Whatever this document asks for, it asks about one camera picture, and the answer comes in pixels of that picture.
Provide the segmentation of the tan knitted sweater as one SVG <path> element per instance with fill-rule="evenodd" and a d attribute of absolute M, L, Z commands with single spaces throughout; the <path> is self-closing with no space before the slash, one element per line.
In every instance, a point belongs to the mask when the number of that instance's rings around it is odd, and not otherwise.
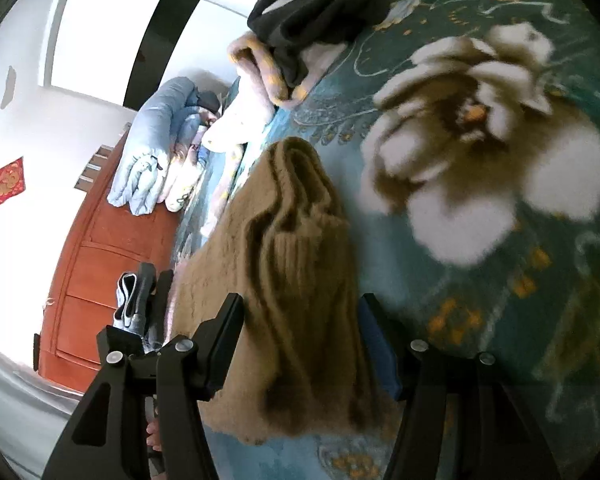
<path fill-rule="evenodd" d="M 396 428 L 398 410 L 358 330 L 349 223 L 317 152 L 271 144 L 208 242 L 175 272 L 171 335 L 193 335 L 231 292 L 246 307 L 223 388 L 204 423 L 249 444 Z"/>

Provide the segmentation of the orange wooden headboard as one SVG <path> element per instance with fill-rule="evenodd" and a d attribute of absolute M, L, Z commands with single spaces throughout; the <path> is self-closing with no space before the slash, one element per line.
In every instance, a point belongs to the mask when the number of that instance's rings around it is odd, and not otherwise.
<path fill-rule="evenodd" d="M 169 269 L 180 221 L 163 205 L 135 217 L 127 206 L 108 204 L 124 142 L 120 139 L 112 149 L 74 218 L 36 347 L 38 374 L 77 392 L 85 391 L 99 370 L 96 335 L 112 323 L 119 276 L 142 262 L 152 263 L 159 272 Z"/>

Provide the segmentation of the folded pink bedding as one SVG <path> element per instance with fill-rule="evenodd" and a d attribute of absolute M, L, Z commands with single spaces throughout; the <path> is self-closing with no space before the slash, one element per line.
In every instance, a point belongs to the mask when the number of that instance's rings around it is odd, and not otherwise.
<path fill-rule="evenodd" d="M 158 202 L 170 212 L 179 212 L 192 194 L 194 187 L 206 170 L 209 151 L 201 141 L 208 127 L 199 125 L 190 138 L 175 143 L 166 180 Z"/>

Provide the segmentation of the folded light blue quilt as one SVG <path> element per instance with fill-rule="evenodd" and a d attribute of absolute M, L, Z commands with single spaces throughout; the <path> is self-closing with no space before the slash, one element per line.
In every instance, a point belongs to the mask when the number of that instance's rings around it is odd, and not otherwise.
<path fill-rule="evenodd" d="M 131 214 L 151 214 L 168 175 L 174 148 L 189 148 L 201 125 L 199 93 L 187 77 L 166 81 L 135 115 L 107 196 Z"/>

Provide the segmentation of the pink fleece garment orange trim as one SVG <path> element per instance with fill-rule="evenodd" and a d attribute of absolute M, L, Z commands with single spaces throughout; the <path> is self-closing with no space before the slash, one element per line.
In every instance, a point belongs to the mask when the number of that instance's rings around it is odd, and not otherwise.
<path fill-rule="evenodd" d="M 309 95 L 332 63 L 346 50 L 342 44 L 311 44 L 300 51 L 308 72 L 290 88 L 268 46 L 253 32 L 246 32 L 228 47 L 239 76 L 238 92 L 222 116 L 202 138 L 209 151 L 225 153 L 251 142 L 271 122 L 276 110 L 292 110 Z"/>

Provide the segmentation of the teal floral bed blanket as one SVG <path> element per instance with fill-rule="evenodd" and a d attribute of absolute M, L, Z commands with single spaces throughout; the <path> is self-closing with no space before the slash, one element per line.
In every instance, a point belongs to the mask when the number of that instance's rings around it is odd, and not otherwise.
<path fill-rule="evenodd" d="M 392 0 L 309 96 L 222 131 L 321 156 L 358 286 L 401 336 L 488 352 L 515 376 L 565 479 L 600 479 L 600 25 L 581 0 Z"/>

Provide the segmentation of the white wardrobe with black stripe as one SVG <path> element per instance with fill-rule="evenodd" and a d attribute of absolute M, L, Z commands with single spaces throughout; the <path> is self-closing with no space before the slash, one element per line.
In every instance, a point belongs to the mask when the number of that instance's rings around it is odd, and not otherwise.
<path fill-rule="evenodd" d="M 176 77 L 220 92 L 257 0 L 52 0 L 38 82 L 136 110 Z"/>

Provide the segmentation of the black and white garment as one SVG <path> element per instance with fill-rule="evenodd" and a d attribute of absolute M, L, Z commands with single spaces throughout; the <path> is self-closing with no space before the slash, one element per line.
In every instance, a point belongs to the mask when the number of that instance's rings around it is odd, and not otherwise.
<path fill-rule="evenodd" d="M 268 46 L 286 84 L 309 73 L 301 52 L 314 44 L 347 44 L 382 22 L 389 0 L 257 0 L 248 26 Z"/>

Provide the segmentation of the wall switch panel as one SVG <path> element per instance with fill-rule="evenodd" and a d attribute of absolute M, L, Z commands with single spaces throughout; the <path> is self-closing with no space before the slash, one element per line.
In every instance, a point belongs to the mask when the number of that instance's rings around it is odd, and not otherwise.
<path fill-rule="evenodd" d="M 87 193 L 94 185 L 95 180 L 102 173 L 102 168 L 106 166 L 109 157 L 114 149 L 111 146 L 102 145 L 86 164 L 76 180 L 74 187 L 84 193 Z"/>

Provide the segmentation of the red paper wall decoration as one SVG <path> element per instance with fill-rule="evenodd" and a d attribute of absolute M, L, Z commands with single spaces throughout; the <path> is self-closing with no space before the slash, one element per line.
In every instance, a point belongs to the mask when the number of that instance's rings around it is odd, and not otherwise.
<path fill-rule="evenodd" d="M 25 189 L 22 157 L 0 168 L 0 205 L 23 193 Z"/>

